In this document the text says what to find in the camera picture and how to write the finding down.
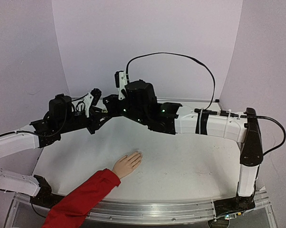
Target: robotic arm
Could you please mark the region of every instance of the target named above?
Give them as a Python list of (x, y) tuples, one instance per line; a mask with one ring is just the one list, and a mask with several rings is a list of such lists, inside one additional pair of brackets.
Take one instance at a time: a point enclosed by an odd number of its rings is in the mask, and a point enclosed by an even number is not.
[[(255, 180), (263, 161), (262, 143), (257, 119), (252, 108), (245, 113), (230, 110), (214, 112), (192, 110), (178, 103), (158, 103), (153, 85), (142, 80), (129, 83), (123, 71), (115, 74), (119, 93), (103, 98), (106, 109), (95, 105), (101, 91), (77, 100), (57, 95), (49, 102), (49, 112), (42, 120), (34, 121), (17, 131), (0, 135), (0, 158), (26, 149), (43, 148), (61, 139), (61, 134), (87, 128), (91, 134), (108, 120), (124, 116), (151, 131), (160, 133), (196, 133), (234, 140), (242, 144), (240, 177), (236, 197), (214, 202), (218, 216), (230, 212), (243, 212), (255, 207), (253, 198)], [(0, 168), (0, 190), (21, 192), (31, 196), (34, 204), (52, 207), (62, 196), (52, 194), (47, 181), (38, 175), (26, 176)]]

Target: white table surface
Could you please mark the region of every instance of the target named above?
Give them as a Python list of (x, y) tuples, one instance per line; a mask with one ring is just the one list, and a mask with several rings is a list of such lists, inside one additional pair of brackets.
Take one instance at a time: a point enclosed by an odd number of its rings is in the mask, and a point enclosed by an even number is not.
[[(215, 103), (211, 109), (220, 108)], [(96, 171), (111, 169), (116, 160), (136, 150), (143, 152), (142, 164), (107, 200), (164, 202), (236, 195), (240, 170), (236, 142), (156, 133), (124, 117), (113, 118), (93, 135), (87, 129), (63, 134), (61, 141), (44, 148), (34, 174), (45, 177), (54, 193), (67, 195)]]

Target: red sleeve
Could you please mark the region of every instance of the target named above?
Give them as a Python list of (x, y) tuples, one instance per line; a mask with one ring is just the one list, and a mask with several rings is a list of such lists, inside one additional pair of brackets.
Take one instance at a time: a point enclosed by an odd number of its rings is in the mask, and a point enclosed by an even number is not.
[(50, 210), (42, 228), (80, 227), (91, 208), (120, 183), (108, 169), (96, 172)]

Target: black cable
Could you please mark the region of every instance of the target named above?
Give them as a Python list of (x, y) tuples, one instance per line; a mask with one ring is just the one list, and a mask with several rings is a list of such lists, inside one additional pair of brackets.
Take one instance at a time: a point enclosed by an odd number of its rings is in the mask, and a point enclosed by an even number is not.
[(271, 148), (271, 149), (269, 149), (268, 151), (264, 152), (263, 155), (267, 155), (268, 153), (270, 153), (270, 152), (273, 151), (273, 150), (278, 149), (279, 147), (281, 147), (281, 146), (285, 143), (285, 141), (286, 141), (286, 130), (285, 130), (285, 128), (283, 127), (283, 125), (282, 125), (280, 122), (278, 122), (277, 120), (275, 120), (275, 119), (273, 119), (273, 118), (271, 118), (271, 117), (262, 116), (262, 115), (252, 115), (252, 116), (251, 116), (251, 115), (241, 115), (240, 118), (270, 120), (270, 121), (276, 123), (276, 124), (280, 127), (280, 129), (282, 130), (282, 132), (283, 132), (283, 134), (284, 134), (284, 138), (283, 138), (282, 142), (281, 142), (279, 145), (274, 146), (273, 148)]
[(71, 106), (72, 106), (73, 112), (75, 112), (76, 111), (75, 105), (71, 103)]
[(35, 208), (34, 208), (32, 202), (31, 202), (31, 207), (32, 207), (33, 211), (34, 211), (37, 215), (39, 215), (39, 216), (41, 216), (41, 217), (43, 217), (43, 218), (46, 218), (46, 216), (43, 216), (43, 215), (39, 214), (39, 213), (35, 210)]
[[(79, 105), (80, 105), (80, 104), (83, 104), (83, 105), (84, 105), (83, 108), (81, 107), (81, 111), (79, 110)], [(85, 108), (86, 108), (86, 105), (85, 105), (84, 101), (80, 101), (80, 102), (77, 103), (77, 105), (76, 105), (76, 111), (77, 111), (77, 112), (82, 112), (82, 111), (85, 110)]]
[(253, 193), (253, 196), (252, 196), (252, 202), (254, 201), (255, 194), (256, 194), (256, 181), (255, 181), (255, 184), (254, 184), (254, 193)]
[(201, 66), (203, 66), (203, 67), (205, 67), (205, 68), (207, 69), (207, 71), (210, 73), (210, 75), (211, 75), (211, 77), (212, 77), (212, 79), (213, 79), (213, 95), (212, 95), (212, 97), (211, 97), (209, 106), (207, 106), (207, 108), (205, 108), (205, 109), (208, 109), (208, 108), (211, 106), (211, 104), (212, 104), (212, 102), (213, 102), (213, 99), (214, 99), (214, 95), (215, 95), (215, 86), (216, 86), (215, 77), (214, 77), (214, 75), (212, 74), (212, 72), (208, 69), (208, 67), (207, 67), (204, 63), (200, 62), (199, 60), (197, 60), (197, 59), (195, 59), (195, 58), (193, 58), (193, 57), (186, 56), (186, 55), (182, 55), (182, 54), (171, 53), (171, 52), (155, 52), (155, 53), (150, 53), (150, 54), (146, 54), (146, 55), (142, 55), (142, 56), (137, 56), (137, 57), (132, 58), (131, 60), (129, 60), (129, 62), (128, 62), (127, 65), (126, 65), (126, 77), (127, 77), (127, 80), (129, 80), (129, 77), (128, 77), (128, 67), (129, 67), (129, 64), (130, 64), (132, 61), (134, 61), (134, 60), (137, 59), (137, 58), (142, 58), (142, 57), (146, 57), (146, 56), (153, 56), (153, 55), (157, 55), (157, 54), (168, 54), (168, 55), (186, 57), (186, 58), (189, 58), (189, 59), (195, 61), (196, 63), (198, 63), (199, 65), (201, 65)]
[(33, 134), (33, 135), (36, 135), (36, 136), (39, 136), (39, 137), (52, 137), (56, 134), (58, 134), (64, 127), (65, 123), (66, 123), (66, 120), (67, 120), (67, 103), (66, 101), (62, 98), (62, 100), (65, 102), (65, 118), (64, 118), (64, 122), (61, 126), (61, 128), (56, 131), (55, 133), (51, 134), (51, 135), (41, 135), (41, 134), (37, 134), (35, 132), (30, 132), (30, 131), (14, 131), (14, 132), (7, 132), (7, 133), (4, 133), (4, 134), (0, 134), (0, 137), (3, 137), (5, 135), (9, 135), (9, 134), (18, 134), (18, 133), (28, 133), (28, 134)]

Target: human hand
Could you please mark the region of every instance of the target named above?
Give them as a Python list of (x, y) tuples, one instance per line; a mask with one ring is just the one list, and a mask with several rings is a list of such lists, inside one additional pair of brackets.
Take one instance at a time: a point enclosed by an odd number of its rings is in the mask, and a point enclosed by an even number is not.
[(142, 153), (136, 151), (131, 155), (125, 155), (120, 158), (114, 165), (113, 173), (118, 176), (119, 179), (126, 177), (132, 173), (142, 161)]

